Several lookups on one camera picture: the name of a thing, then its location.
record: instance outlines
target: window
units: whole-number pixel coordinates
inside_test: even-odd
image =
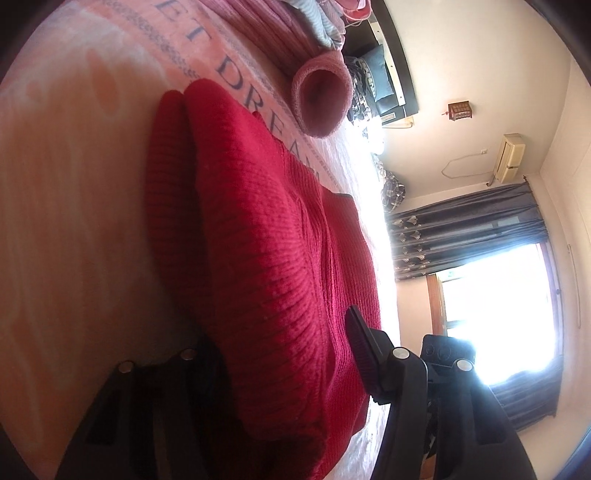
[[[556,355],[557,290],[549,263],[546,245],[534,244],[427,278],[433,333],[470,340],[484,383],[543,369]]]

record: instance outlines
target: bright sunlight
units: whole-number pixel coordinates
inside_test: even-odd
[[[541,370],[554,357],[556,333],[544,257],[538,245],[452,268],[443,282],[447,334],[476,347],[486,384],[523,370]]]

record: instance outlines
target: small wooden box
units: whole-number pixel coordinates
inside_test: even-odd
[[[470,102],[450,103],[447,106],[449,119],[456,121],[460,118],[472,118],[472,107]]]

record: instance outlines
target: metal screw head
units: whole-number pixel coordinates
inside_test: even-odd
[[[197,352],[192,348],[187,348],[181,352],[181,358],[183,360],[193,360],[197,356]]]
[[[398,348],[392,350],[392,355],[394,355],[399,360],[406,360],[410,356],[410,352],[404,347],[399,346]]]
[[[463,372],[469,372],[474,368],[474,365],[472,365],[472,362],[470,362],[469,360],[464,360],[464,359],[458,360],[456,365]]]
[[[129,372],[131,372],[134,369],[134,363],[127,361],[127,362],[123,362],[122,364],[119,364],[119,371],[122,374],[128,374]]]

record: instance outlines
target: rolled pink towel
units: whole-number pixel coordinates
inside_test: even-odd
[[[291,109],[312,137],[334,132],[353,97],[349,71],[339,51],[325,51],[285,3],[277,0],[200,0],[253,42],[288,77]]]
[[[351,106],[353,85],[341,52],[331,50],[308,60],[291,82],[291,109],[312,137],[334,132]]]

